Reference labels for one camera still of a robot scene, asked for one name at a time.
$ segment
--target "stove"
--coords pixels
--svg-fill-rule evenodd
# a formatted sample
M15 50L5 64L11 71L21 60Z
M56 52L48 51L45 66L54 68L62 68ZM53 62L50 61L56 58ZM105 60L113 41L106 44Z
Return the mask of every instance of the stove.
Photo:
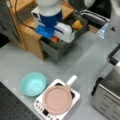
M56 79L54 80L47 89L49 89L50 87L53 86L64 86L66 85L66 83L64 83L63 81ZM66 111L63 114L60 115L53 115L50 114L43 106L42 104L42 99L44 96L44 93L46 92L46 90L35 100L34 102L34 108L35 110L45 119L45 120L63 120L63 118L69 113L69 111L72 109L72 107L77 103L77 101L80 99L80 94L78 92L76 92L74 89L71 88L71 95L72 95L72 104L71 107L69 108L68 111Z

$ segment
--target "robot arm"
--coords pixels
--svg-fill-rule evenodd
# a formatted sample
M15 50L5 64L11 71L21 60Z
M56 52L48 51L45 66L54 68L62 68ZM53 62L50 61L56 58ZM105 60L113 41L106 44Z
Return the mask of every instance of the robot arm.
M66 2L78 11L91 7L95 1L96 0L66 0Z
M74 32L69 25L59 22L62 19L61 0L36 0L38 7L32 15L38 27L36 32L46 38L56 36L70 43L74 40ZM75 9L89 8L95 0L68 0Z

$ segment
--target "bowl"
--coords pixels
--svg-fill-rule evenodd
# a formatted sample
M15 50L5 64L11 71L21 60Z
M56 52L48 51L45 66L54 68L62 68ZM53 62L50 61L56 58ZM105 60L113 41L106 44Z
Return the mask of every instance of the bowl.
M43 74L33 72L24 76L20 82L21 92L27 96L37 96L46 87L46 78Z

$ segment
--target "frying pan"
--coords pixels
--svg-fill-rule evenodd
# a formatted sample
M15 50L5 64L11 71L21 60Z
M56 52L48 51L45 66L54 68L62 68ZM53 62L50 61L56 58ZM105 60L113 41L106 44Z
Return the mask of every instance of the frying pan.
M54 115L65 113L72 104L70 88L76 82L77 76L72 78L64 86L54 86L49 88L43 96L43 106Z

